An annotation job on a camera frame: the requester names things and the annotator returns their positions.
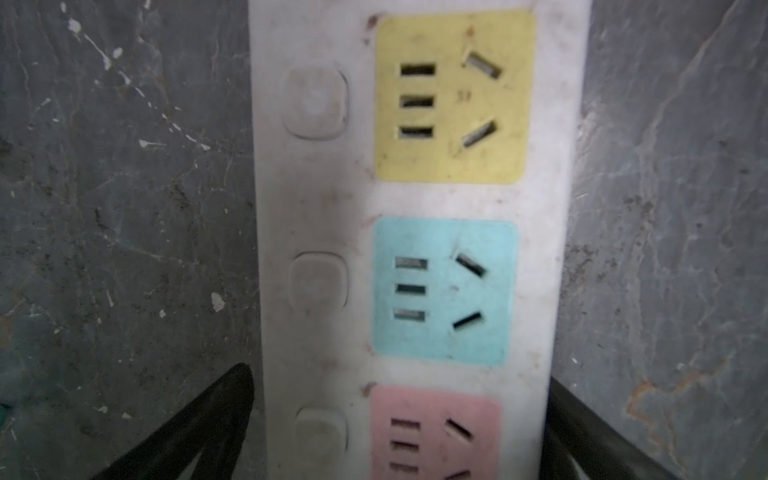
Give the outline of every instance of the white power strip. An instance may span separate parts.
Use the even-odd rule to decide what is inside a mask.
[[[269,478],[536,478],[590,3],[250,0]]]

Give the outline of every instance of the outlet slot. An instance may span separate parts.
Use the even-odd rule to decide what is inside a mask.
[[[469,430],[459,425],[453,419],[445,420],[445,431],[467,444],[472,442],[472,439],[475,437]]]
[[[492,64],[490,61],[486,60],[475,52],[470,52],[469,56],[464,61],[464,66],[466,65],[477,68],[479,71],[483,72],[494,80],[496,80],[499,75],[502,74],[500,67]]]
[[[434,127],[400,127],[398,137],[403,139],[424,139],[432,138]]]
[[[465,135],[462,138],[462,145],[464,145],[464,148],[470,148],[472,145],[478,143],[480,140],[487,138],[497,130],[498,127],[496,127],[496,122],[491,120],[487,124],[482,125],[477,130]]]
[[[395,309],[394,310],[394,317],[395,320],[410,320],[412,322],[423,322],[426,320],[427,312],[424,310],[404,310],[404,309]]]
[[[487,272],[487,270],[483,268],[482,265],[473,261],[463,253],[460,253],[456,257],[456,262],[480,278],[482,278],[482,276],[485,275],[485,272]]]
[[[448,475],[445,477],[445,480],[466,480],[467,478],[472,478],[472,472],[469,470],[462,470],[459,473]]]
[[[400,108],[432,108],[435,97],[432,95],[400,95]]]
[[[411,452],[411,453],[419,453],[419,446],[415,443],[408,443],[408,442],[398,442],[397,440],[392,440],[389,443],[389,447],[394,452]]]
[[[435,76],[436,66],[433,63],[401,63],[401,77],[433,77]]]
[[[395,293],[405,295],[426,295],[427,287],[423,285],[409,285],[407,283],[398,283],[395,287]]]
[[[391,424],[398,429],[415,430],[417,432],[422,429],[422,423],[414,420],[392,419]]]
[[[405,463],[389,463],[389,469],[393,472],[408,473],[410,475],[418,475],[419,467],[415,465],[406,465]]]
[[[467,328],[468,326],[474,323],[480,323],[481,321],[482,321],[482,314],[480,312],[475,312],[470,316],[466,316],[462,318],[458,322],[454,322],[453,329],[458,330],[462,328]]]
[[[395,268],[413,268],[414,270],[427,270],[427,259],[395,257]]]

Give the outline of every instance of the marble surface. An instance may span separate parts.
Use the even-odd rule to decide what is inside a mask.
[[[260,391],[247,5],[0,12],[0,477],[83,478],[236,362]],[[553,373],[682,478],[768,425],[767,22],[593,8]]]

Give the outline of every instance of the horizontal slot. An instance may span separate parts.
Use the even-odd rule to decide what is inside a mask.
[[[393,472],[409,473],[411,475],[419,474],[419,467],[416,465],[406,465],[405,463],[389,463],[389,469]]]
[[[395,257],[395,268],[413,268],[415,270],[427,270],[427,259]]]
[[[409,285],[407,283],[398,283],[395,287],[395,293],[404,293],[405,295],[426,295],[427,287],[423,285]]]
[[[445,430],[465,443],[470,443],[475,437],[469,430],[459,425],[453,419],[445,420]]]
[[[400,138],[432,138],[432,127],[400,127],[398,136]]]
[[[401,63],[400,75],[403,77],[432,77],[435,74],[433,63]]]
[[[459,473],[448,475],[445,480],[466,480],[467,478],[472,478],[472,473],[469,470],[462,470]]]
[[[400,95],[400,108],[432,108],[435,97],[431,95]]]
[[[422,429],[421,422],[406,419],[392,419],[392,426],[398,429],[416,430],[417,432]]]
[[[459,320],[458,322],[453,323],[453,329],[458,330],[461,328],[466,328],[474,323],[480,323],[482,321],[482,314],[480,312],[475,312],[470,316],[466,316]]]
[[[469,54],[464,65],[471,65],[494,80],[502,74],[502,70],[499,67],[474,52]]]
[[[419,453],[419,446],[415,443],[398,442],[396,440],[392,440],[389,443],[389,447],[392,448],[394,452]]]
[[[482,278],[482,276],[485,275],[485,272],[487,272],[487,270],[483,268],[482,265],[467,257],[463,253],[460,253],[458,257],[456,257],[456,262],[480,278]]]
[[[487,124],[484,124],[477,130],[467,134],[464,138],[462,138],[462,145],[464,145],[464,148],[469,148],[479,141],[488,138],[493,132],[497,130],[496,122],[491,120]]]
[[[413,322],[423,322],[426,319],[427,313],[424,310],[405,310],[395,309],[395,319],[397,320],[411,320]]]

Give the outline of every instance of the teal object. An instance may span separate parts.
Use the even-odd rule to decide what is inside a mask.
[[[485,366],[506,360],[515,225],[383,217],[373,235],[377,353]]]

